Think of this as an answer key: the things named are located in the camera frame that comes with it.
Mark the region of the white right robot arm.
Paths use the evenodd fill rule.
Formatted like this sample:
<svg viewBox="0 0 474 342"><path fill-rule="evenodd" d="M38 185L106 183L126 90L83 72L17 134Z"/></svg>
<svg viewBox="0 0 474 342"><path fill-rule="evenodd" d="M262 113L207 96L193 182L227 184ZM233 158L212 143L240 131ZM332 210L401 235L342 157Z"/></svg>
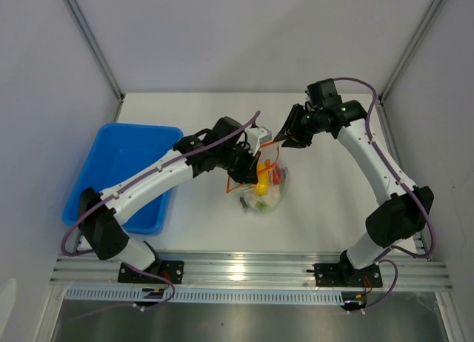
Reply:
<svg viewBox="0 0 474 342"><path fill-rule="evenodd" d="M352 286L367 277L390 250L408 252L398 242L432 225L429 211L434 194L405 175L378 145L370 126L376 92L367 109L359 101L343 101L334 78L308 85L306 94L306 103L292 107L276 141L283 147L302 149L312 144L314 135L331 134L354 158L378 203L365 221L366 232L339 258L339 279Z"/></svg>

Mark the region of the clear orange-zipper zip bag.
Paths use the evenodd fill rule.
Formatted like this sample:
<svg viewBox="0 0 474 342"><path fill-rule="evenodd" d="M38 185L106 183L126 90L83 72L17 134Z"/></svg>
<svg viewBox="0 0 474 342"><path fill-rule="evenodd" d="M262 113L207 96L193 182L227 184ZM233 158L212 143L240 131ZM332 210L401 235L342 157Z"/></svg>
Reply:
<svg viewBox="0 0 474 342"><path fill-rule="evenodd" d="M227 177L226 193L237 199L245 212L273 211L284 197L289 178L281 159L281 143L269 142L260 147L257 163L257 184L238 184Z"/></svg>

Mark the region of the white green toy cauliflower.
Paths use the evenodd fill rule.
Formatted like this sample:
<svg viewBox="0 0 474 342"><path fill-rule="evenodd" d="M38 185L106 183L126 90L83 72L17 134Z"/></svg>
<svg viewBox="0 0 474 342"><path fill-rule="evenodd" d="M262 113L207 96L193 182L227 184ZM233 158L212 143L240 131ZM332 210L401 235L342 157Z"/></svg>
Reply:
<svg viewBox="0 0 474 342"><path fill-rule="evenodd" d="M265 195L251 195L249 206L257 212L269 212L278 206L282 196L280 186L274 186Z"/></svg>

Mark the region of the yellow toy lemon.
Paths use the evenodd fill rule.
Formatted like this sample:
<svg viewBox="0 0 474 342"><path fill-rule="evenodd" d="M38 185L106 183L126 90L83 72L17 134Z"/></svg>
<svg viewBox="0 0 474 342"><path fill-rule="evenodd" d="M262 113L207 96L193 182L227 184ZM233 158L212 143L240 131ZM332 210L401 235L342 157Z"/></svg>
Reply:
<svg viewBox="0 0 474 342"><path fill-rule="evenodd" d="M258 183L253 187L254 193L258 196L266 195L270 188L270 170L264 162L257 165Z"/></svg>

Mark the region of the orange red toy mango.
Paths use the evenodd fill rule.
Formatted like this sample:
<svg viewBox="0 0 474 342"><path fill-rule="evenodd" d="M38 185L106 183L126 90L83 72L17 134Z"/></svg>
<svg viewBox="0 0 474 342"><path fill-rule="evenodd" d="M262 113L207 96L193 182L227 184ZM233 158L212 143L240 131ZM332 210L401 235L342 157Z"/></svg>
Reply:
<svg viewBox="0 0 474 342"><path fill-rule="evenodd" d="M284 181L285 171L284 168L276 164L272 170L272 183L273 185L281 185Z"/></svg>

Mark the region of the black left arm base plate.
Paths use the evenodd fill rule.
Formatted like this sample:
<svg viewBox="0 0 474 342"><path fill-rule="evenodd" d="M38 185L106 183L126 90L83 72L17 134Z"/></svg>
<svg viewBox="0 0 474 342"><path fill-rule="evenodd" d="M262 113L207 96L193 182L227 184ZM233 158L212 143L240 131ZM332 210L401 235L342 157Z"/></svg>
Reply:
<svg viewBox="0 0 474 342"><path fill-rule="evenodd" d="M156 276L159 276L173 284L181 284L183 275L183 261L160 261L157 264L152 264L143 272L138 272L136 269L122 263L118 271L117 281L123 284L163 284L163 280L156 278Z"/></svg>

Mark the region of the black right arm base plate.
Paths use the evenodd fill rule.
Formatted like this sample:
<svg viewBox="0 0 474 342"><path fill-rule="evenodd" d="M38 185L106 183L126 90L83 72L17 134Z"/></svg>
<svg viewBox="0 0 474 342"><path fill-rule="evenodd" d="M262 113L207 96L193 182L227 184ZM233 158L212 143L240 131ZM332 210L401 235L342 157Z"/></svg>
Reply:
<svg viewBox="0 0 474 342"><path fill-rule="evenodd" d="M318 287L382 288L381 272L375 264L363 269L353 269L349 264L317 263L312 269Z"/></svg>

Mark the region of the grey toy fish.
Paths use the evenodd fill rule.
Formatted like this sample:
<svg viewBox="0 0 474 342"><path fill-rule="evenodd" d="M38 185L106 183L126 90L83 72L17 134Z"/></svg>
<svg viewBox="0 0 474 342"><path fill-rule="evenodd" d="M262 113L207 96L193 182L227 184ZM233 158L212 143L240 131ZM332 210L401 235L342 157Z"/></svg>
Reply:
<svg viewBox="0 0 474 342"><path fill-rule="evenodd" d="M239 203L244 211L247 211L249 209L248 203L244 197L239 198Z"/></svg>

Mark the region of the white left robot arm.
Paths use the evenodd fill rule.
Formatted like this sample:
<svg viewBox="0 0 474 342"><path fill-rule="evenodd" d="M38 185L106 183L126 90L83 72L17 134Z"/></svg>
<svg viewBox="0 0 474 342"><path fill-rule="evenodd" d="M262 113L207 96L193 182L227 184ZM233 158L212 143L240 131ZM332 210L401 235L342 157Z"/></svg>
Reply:
<svg viewBox="0 0 474 342"><path fill-rule="evenodd" d="M143 282L154 282L161 273L158 253L131 238L123 226L163 193L215 168L226 170L240 184L256 184L259 150L271 137L254 119L242 125L222 117L213 128L183 137L159 160L121 183L100 192L85 189L76 226L99 259L116 258L134 267Z"/></svg>

